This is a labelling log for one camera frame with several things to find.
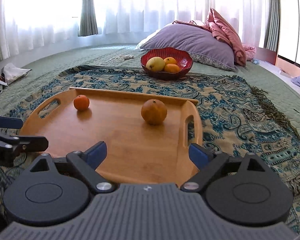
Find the small round tangerine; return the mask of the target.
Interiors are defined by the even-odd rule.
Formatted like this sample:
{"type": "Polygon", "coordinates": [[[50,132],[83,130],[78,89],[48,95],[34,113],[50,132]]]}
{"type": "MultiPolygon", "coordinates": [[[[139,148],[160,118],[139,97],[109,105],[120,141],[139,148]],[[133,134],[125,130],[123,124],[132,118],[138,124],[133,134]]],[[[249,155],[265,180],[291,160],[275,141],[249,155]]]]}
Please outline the small round tangerine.
{"type": "Polygon", "coordinates": [[[89,108],[90,100],[85,95],[78,95],[74,98],[73,104],[78,111],[85,111],[89,108]]]}

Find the dull brownish orange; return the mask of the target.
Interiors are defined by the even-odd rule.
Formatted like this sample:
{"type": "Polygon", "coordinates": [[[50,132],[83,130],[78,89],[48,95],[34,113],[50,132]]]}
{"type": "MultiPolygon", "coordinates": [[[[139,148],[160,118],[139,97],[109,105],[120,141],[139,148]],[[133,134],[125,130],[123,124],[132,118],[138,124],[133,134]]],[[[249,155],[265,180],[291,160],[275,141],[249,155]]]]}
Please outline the dull brownish orange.
{"type": "Polygon", "coordinates": [[[141,107],[141,116],[149,125],[161,125],[167,116],[167,107],[160,101],[150,99],[141,107]]]}

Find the white paper bag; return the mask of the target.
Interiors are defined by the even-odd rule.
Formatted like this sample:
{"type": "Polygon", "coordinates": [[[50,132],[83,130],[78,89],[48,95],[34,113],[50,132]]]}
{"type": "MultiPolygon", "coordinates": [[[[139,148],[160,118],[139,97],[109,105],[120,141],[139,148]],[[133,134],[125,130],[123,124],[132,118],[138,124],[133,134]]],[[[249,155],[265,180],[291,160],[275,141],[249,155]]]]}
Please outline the white paper bag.
{"type": "Polygon", "coordinates": [[[4,82],[9,85],[18,79],[25,77],[31,69],[18,68],[13,63],[8,63],[2,69],[2,77],[4,78],[4,82]]]}

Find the blue paisley throw cloth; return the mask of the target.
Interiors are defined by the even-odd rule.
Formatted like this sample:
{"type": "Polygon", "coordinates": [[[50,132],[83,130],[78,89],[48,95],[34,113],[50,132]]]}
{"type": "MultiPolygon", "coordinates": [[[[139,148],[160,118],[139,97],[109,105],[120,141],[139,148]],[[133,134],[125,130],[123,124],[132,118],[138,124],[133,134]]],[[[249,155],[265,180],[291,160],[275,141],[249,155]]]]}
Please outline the blue paisley throw cloth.
{"type": "Polygon", "coordinates": [[[5,92],[0,114],[26,120],[43,101],[70,87],[198,100],[204,147],[236,157],[258,154],[292,191],[286,223],[300,233],[300,97],[278,79],[191,73],[159,81],[137,68],[78,66],[49,77],[48,83],[37,78],[5,92]]]}

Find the wooden serving tray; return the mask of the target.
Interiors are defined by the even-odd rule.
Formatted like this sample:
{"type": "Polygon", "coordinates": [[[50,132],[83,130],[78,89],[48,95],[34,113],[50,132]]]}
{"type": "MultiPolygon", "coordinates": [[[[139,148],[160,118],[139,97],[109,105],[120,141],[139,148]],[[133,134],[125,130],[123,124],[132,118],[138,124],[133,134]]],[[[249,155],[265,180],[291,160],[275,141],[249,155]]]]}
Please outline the wooden serving tray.
{"type": "Polygon", "coordinates": [[[97,172],[117,183],[182,185],[198,169],[188,154],[187,126],[194,123],[194,140],[201,144],[202,123],[198,101],[172,96],[104,89],[70,88],[41,103],[26,119],[21,135],[47,138],[47,152],[63,157],[85,151],[104,141],[107,157],[97,172]],[[73,100],[85,95],[85,111],[75,109],[73,100]],[[150,99],[167,107],[163,124],[151,126],[141,116],[150,99]]]}

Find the front orange in bowl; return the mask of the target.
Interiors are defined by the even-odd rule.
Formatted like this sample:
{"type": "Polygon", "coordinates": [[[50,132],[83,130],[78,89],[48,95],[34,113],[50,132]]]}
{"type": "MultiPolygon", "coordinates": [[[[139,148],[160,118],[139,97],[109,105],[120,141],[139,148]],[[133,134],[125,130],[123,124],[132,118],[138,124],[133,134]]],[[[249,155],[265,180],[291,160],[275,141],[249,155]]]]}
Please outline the front orange in bowl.
{"type": "Polygon", "coordinates": [[[169,63],[164,66],[163,71],[167,73],[178,73],[181,71],[181,68],[177,64],[169,63]]]}

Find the orange in bowl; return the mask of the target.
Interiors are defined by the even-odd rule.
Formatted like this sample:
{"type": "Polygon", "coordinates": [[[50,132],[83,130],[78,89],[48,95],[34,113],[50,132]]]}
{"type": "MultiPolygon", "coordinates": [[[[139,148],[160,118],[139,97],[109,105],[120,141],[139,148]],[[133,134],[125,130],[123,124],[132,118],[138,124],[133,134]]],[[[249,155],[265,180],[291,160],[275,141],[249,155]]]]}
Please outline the orange in bowl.
{"type": "Polygon", "coordinates": [[[165,64],[177,64],[177,61],[173,57],[166,57],[164,59],[165,64]]]}
{"type": "Polygon", "coordinates": [[[181,68],[177,64],[169,63],[164,66],[163,71],[167,73],[178,73],[181,71],[181,68]]]}

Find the red fruit bowl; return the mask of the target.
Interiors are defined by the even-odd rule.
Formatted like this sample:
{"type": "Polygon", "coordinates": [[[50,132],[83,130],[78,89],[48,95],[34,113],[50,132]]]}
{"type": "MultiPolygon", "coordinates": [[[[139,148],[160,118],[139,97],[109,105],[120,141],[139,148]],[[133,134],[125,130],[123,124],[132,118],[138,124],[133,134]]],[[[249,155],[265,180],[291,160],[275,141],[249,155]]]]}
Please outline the red fruit bowl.
{"type": "Polygon", "coordinates": [[[167,81],[184,77],[193,65],[187,52],[171,47],[152,49],[141,57],[140,62],[148,76],[167,81]]]}

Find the rear orange in bowl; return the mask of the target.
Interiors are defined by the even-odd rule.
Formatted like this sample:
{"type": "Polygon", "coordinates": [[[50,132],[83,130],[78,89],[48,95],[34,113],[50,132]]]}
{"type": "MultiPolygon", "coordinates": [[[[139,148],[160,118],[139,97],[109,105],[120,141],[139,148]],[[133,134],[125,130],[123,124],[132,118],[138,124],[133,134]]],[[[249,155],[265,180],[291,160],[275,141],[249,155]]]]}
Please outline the rear orange in bowl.
{"type": "Polygon", "coordinates": [[[165,64],[177,64],[177,61],[173,57],[166,57],[164,59],[165,64]]]}

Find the yellow mango in bowl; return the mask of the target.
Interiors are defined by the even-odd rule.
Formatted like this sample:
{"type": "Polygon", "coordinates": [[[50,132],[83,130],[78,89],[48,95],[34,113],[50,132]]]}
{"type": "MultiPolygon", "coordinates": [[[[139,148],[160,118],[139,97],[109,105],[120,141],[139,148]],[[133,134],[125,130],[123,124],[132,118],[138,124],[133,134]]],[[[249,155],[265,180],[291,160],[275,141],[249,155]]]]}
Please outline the yellow mango in bowl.
{"type": "Polygon", "coordinates": [[[161,57],[152,57],[146,63],[146,68],[151,72],[160,72],[165,67],[165,61],[161,57]]]}

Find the green quilted bedspread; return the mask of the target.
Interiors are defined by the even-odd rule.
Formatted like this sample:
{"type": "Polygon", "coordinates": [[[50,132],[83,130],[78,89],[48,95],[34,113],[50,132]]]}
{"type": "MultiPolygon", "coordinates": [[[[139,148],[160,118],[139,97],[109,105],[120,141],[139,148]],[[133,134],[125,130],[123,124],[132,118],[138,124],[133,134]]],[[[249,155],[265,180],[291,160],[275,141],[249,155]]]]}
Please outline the green quilted bedspread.
{"type": "MultiPolygon", "coordinates": [[[[13,82],[0,93],[0,114],[5,115],[31,94],[51,82],[62,71],[79,65],[140,68],[144,51],[134,46],[105,46],[74,49],[39,59],[25,66],[31,69],[25,77],[13,82]]],[[[236,75],[249,85],[266,92],[266,97],[282,112],[300,134],[300,88],[285,81],[277,68],[268,63],[247,63],[236,75]]]]}

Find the purple pillow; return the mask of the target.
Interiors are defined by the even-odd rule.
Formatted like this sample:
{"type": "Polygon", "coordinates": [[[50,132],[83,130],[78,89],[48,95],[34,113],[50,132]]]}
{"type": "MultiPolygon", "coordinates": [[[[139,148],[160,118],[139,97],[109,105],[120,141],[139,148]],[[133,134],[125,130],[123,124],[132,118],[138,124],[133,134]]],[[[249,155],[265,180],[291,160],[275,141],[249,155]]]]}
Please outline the purple pillow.
{"type": "Polygon", "coordinates": [[[152,50],[171,47],[189,53],[193,61],[222,70],[236,70],[232,48],[215,39],[204,29],[192,25],[170,23],[157,30],[137,45],[152,50]]]}

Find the green curtain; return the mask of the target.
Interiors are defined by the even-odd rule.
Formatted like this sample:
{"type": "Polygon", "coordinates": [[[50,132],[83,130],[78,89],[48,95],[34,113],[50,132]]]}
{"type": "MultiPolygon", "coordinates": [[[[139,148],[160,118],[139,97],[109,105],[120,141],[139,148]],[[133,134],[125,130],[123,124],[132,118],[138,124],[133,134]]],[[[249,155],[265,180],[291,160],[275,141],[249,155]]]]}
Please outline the green curtain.
{"type": "Polygon", "coordinates": [[[280,0],[269,0],[268,22],[264,48],[277,52],[280,37],[281,4],[280,0]]]}
{"type": "Polygon", "coordinates": [[[94,0],[82,0],[78,36],[86,37],[97,34],[94,0]]]}

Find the pink blanket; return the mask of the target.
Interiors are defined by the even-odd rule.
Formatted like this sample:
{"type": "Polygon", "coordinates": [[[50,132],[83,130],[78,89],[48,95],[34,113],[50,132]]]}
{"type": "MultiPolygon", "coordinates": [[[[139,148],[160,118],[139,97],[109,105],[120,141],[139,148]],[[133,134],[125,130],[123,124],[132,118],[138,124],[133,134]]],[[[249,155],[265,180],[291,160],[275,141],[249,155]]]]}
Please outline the pink blanket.
{"type": "Polygon", "coordinates": [[[213,38],[229,45],[235,57],[235,63],[245,66],[247,61],[253,61],[256,47],[243,44],[237,31],[214,8],[210,8],[205,22],[190,20],[189,22],[175,20],[173,24],[184,24],[209,31],[213,38]]]}

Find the green curtain right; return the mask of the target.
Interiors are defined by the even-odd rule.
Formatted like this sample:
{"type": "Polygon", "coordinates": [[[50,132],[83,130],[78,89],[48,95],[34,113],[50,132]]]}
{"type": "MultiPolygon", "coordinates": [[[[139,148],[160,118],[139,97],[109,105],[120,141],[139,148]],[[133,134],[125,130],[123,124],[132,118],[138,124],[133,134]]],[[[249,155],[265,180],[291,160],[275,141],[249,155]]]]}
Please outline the green curtain right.
{"type": "Polygon", "coordinates": [[[281,4],[280,0],[269,0],[268,22],[264,48],[277,52],[280,37],[281,4]]]}

